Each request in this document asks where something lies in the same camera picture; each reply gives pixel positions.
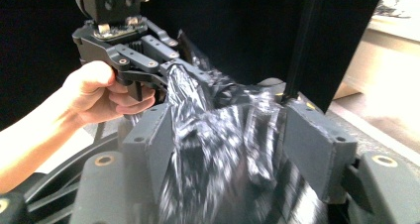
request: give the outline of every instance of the floor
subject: floor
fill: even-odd
[[[381,132],[420,154],[420,110],[409,103],[413,99],[398,102],[382,101],[357,93],[335,100],[337,104],[361,117]]]
[[[359,155],[394,156],[420,177],[420,113],[411,104],[413,100],[398,105],[358,93],[333,101],[326,115],[357,138]]]

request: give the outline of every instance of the gray metal part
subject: gray metal part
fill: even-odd
[[[138,193],[136,197],[133,193],[133,202],[158,203],[173,149],[168,105],[163,103],[145,111],[123,142],[129,190]]]
[[[137,81],[133,81],[132,84],[127,86],[130,97],[137,101],[143,101],[142,84]]]
[[[375,156],[391,158],[397,165],[378,163]],[[420,223],[420,182],[405,162],[384,154],[365,153],[359,176],[380,223]]]
[[[148,28],[157,34],[158,39],[164,42],[169,47],[175,47],[178,45],[178,42],[172,39],[165,30],[158,27],[158,25],[154,24],[152,21],[148,20],[146,17],[143,17],[148,25]]]
[[[124,45],[116,45],[114,48],[117,50],[118,53],[121,55],[127,57],[130,62],[136,66],[137,68],[148,72],[148,73],[157,73],[158,72],[158,62],[143,55],[140,54],[129,47],[126,47]]]
[[[355,160],[356,140],[305,104],[287,104],[284,151],[326,203],[344,203],[341,187],[345,166]]]
[[[157,60],[159,63],[179,57],[179,53],[163,44],[159,39],[151,35],[142,37],[143,51],[145,55]]]
[[[77,44],[77,48],[80,53],[80,57],[86,62],[94,60],[103,60],[109,65],[113,66],[118,70],[127,70],[130,68],[129,62],[120,63],[121,59],[124,59],[117,50],[103,42],[95,40],[91,34],[92,30],[88,27],[78,29],[74,35],[73,40]]]
[[[112,157],[107,166],[95,164]],[[70,223],[128,223],[123,156],[105,152],[91,157],[83,167]]]
[[[97,24],[107,24],[119,22],[132,15],[139,14],[140,0],[135,0],[131,7],[127,7],[124,3],[125,0],[113,0],[115,3],[112,10],[106,9],[101,6],[105,0],[82,0],[84,11],[95,20]]]
[[[163,77],[167,78],[167,73],[170,69],[171,66],[173,66],[174,64],[180,64],[182,65],[185,70],[192,74],[194,78],[196,78],[200,83],[204,83],[206,84],[208,81],[211,81],[211,77],[209,74],[207,74],[206,72],[204,72],[203,70],[201,70],[200,68],[198,68],[197,66],[194,66],[188,62],[186,62],[185,60],[182,60],[180,58],[175,58],[172,59],[171,61],[162,63],[160,65],[160,73],[163,75]]]
[[[352,224],[379,224],[371,213],[364,211],[351,198],[348,213]]]

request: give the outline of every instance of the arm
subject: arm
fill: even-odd
[[[131,98],[104,62],[72,73],[38,108],[0,132],[0,193],[24,181],[86,124],[139,113],[155,103],[153,90],[144,87],[143,95],[142,102]]]

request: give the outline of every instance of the crumpled plastic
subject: crumpled plastic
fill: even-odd
[[[275,94],[236,84],[194,51],[189,62],[212,79],[204,89],[181,65],[169,70],[175,151],[159,223],[288,223],[302,205],[313,210],[305,223],[323,223],[325,206],[282,153],[285,109]]]

